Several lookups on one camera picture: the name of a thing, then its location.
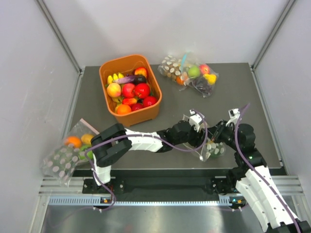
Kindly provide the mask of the polka dot zip bag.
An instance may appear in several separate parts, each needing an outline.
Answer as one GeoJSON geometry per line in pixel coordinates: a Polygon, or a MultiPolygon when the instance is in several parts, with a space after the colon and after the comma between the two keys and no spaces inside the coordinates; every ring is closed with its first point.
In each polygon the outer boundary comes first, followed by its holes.
{"type": "MultiPolygon", "coordinates": [[[[190,119],[189,116],[183,115],[183,119],[185,121],[188,121],[190,119]]],[[[199,133],[203,133],[203,139],[205,138],[205,126],[202,122],[200,124],[199,133]]],[[[197,148],[202,143],[199,143],[198,146],[192,146],[189,143],[183,143],[182,145],[185,146],[188,150],[192,150],[194,148],[197,148]]],[[[192,155],[199,158],[200,161],[205,162],[209,158],[217,158],[220,156],[223,156],[226,152],[225,144],[224,143],[215,143],[212,142],[209,138],[207,138],[206,144],[199,150],[192,151],[192,155]]]]}

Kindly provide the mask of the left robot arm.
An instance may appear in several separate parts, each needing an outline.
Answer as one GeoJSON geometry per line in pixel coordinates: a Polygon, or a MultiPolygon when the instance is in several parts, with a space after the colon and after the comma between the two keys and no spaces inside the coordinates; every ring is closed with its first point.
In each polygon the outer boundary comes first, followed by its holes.
{"type": "Polygon", "coordinates": [[[181,120],[172,127],[152,132],[135,132],[117,123],[91,139],[94,158],[93,186],[99,192],[110,188],[111,166],[128,151],[165,153],[177,145],[190,144],[195,150],[207,141],[207,124],[203,120],[181,120]]]}

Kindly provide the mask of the red fake apple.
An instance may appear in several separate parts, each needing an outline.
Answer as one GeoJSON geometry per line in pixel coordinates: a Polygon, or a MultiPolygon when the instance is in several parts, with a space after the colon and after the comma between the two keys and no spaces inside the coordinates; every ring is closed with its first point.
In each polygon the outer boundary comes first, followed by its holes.
{"type": "Polygon", "coordinates": [[[135,95],[139,99],[145,99],[146,97],[148,97],[150,95],[150,92],[151,92],[151,89],[150,89],[149,85],[146,83],[140,83],[140,84],[136,85],[136,87],[135,87],[135,95]]]}

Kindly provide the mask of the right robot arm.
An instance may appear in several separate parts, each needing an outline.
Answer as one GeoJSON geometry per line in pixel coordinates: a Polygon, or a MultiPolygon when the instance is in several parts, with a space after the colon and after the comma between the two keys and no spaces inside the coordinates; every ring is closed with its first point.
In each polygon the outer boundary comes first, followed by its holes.
{"type": "Polygon", "coordinates": [[[249,124],[239,126],[220,121],[209,128],[216,143],[224,143],[235,153],[237,167],[229,170],[227,187],[242,194],[265,233],[309,233],[311,226],[290,209],[275,185],[262,154],[255,146],[255,133],[249,124]]]}

